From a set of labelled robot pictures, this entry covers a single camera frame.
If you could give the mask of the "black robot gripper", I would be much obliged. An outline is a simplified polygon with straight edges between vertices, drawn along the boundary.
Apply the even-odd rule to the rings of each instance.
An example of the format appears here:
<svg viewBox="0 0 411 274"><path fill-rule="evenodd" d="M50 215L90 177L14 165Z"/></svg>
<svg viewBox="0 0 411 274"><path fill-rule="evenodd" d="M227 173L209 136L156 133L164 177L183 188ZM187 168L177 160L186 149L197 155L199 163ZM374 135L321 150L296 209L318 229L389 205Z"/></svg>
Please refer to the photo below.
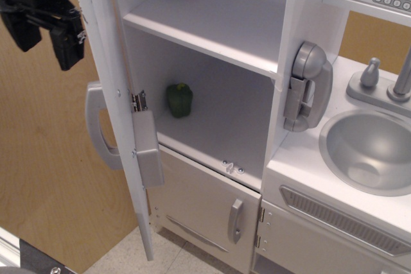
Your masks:
<svg viewBox="0 0 411 274"><path fill-rule="evenodd" d="M69 0L1 0L1 18L17 46L27 52L41 40L38 26L25 15L64 22L77 19L77 9ZM82 26L49 31L53 50L62 71L68 71L84 58L85 30Z"/></svg>

